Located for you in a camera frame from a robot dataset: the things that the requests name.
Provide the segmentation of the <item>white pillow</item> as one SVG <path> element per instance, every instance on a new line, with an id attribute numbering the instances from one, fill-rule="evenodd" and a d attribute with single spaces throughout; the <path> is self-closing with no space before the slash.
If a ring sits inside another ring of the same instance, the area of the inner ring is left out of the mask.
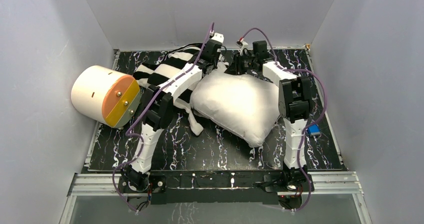
<path id="1" fill-rule="evenodd" d="M 199 81 L 190 105 L 250 147 L 260 147 L 280 117 L 278 96 L 274 83 L 214 70 Z"/>

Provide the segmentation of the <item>black white striped pillowcase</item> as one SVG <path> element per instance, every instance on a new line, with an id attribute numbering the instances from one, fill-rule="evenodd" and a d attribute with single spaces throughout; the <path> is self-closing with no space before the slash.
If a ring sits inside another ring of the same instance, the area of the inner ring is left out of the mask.
<path id="1" fill-rule="evenodd" d="M 200 43 L 185 45 L 166 54 L 159 64 L 141 63 L 132 76 L 141 87 L 158 86 L 180 72 L 187 62 L 192 63 L 200 51 L 200 47 Z M 186 111 L 190 128 L 198 136 L 204 128 L 196 121 L 190 106 L 190 96 L 196 86 L 197 83 L 194 83 L 186 89 L 174 101 L 174 106 Z"/>

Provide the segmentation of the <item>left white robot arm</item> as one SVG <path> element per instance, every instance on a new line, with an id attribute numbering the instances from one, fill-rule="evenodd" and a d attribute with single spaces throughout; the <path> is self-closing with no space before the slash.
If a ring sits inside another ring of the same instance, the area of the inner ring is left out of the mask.
<path id="1" fill-rule="evenodd" d="M 173 119 L 175 104 L 191 109 L 189 95 L 203 76 L 217 68 L 224 37 L 215 34 L 205 43 L 188 44 L 169 52 L 159 64 L 142 63 L 134 78 L 145 90 L 141 97 L 141 123 L 133 160 L 123 171 L 124 181 L 137 192 L 149 187 L 149 171 L 157 142 Z"/>

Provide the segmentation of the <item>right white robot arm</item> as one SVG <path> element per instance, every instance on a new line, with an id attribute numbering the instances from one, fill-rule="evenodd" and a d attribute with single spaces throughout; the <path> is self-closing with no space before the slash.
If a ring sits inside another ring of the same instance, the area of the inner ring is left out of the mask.
<path id="1" fill-rule="evenodd" d="M 278 87 L 278 109 L 286 130 L 286 152 L 283 164 L 282 186 L 296 190 L 307 172 L 304 154 L 304 133 L 312 111 L 311 82 L 297 76 L 271 57 L 266 41 L 253 42 L 249 50 L 244 38 L 237 42 L 239 53 L 234 55 L 227 73 L 241 75 L 248 70 L 261 71 L 263 76 Z"/>

